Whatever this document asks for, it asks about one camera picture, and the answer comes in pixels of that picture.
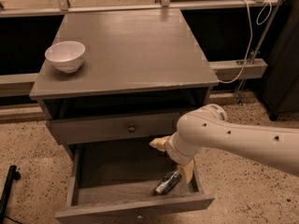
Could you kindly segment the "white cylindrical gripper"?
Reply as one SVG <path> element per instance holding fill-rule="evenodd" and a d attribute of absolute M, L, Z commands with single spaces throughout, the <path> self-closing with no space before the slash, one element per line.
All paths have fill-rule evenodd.
<path fill-rule="evenodd" d="M 178 171 L 186 184 L 189 184 L 193 177 L 194 156 L 199 147 L 195 147 L 183 138 L 178 132 L 170 137 L 164 136 L 155 138 L 149 142 L 149 145 L 159 151 L 166 152 L 169 158 L 178 164 Z"/>

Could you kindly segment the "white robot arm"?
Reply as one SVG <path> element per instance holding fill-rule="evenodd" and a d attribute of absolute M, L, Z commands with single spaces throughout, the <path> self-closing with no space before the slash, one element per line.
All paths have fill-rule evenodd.
<path fill-rule="evenodd" d="M 299 130 L 235 124 L 224 109 L 204 105 L 182 115 L 177 131 L 149 143 L 178 165 L 186 182 L 192 179 L 194 156 L 202 147 L 234 153 L 284 173 L 299 176 Z"/>

